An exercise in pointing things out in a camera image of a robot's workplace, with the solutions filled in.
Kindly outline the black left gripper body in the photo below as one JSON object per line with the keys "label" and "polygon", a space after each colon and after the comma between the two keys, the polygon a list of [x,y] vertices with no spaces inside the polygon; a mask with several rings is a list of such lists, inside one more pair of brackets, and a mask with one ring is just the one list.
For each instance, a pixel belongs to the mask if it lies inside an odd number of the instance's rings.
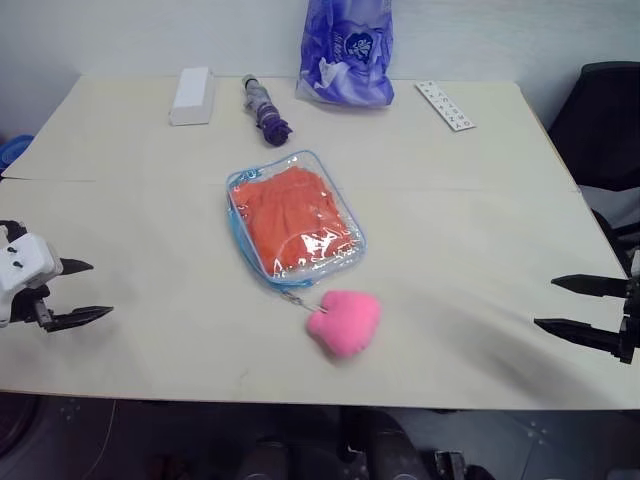
{"label": "black left gripper body", "polygon": [[46,332],[52,332],[53,313],[45,302],[49,295],[50,290],[46,285],[25,288],[17,293],[11,304],[9,323],[36,323]]}

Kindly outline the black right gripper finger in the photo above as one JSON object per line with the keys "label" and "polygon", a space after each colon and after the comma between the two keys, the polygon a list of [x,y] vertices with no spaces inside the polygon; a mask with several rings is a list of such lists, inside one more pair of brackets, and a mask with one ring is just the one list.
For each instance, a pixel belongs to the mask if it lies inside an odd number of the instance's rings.
{"label": "black right gripper finger", "polygon": [[568,342],[619,356],[619,334],[597,329],[590,324],[563,318],[535,318],[534,324]]}
{"label": "black right gripper finger", "polygon": [[626,298],[628,296],[628,279],[573,274],[554,278],[551,283],[582,295],[615,298]]}

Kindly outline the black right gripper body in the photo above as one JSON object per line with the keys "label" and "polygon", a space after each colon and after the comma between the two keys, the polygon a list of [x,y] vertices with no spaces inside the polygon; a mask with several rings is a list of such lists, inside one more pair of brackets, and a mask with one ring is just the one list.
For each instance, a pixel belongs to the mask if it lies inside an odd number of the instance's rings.
{"label": "black right gripper body", "polygon": [[620,326],[619,359],[631,364],[635,350],[639,347],[639,277],[634,276],[627,289],[623,308],[624,316]]}

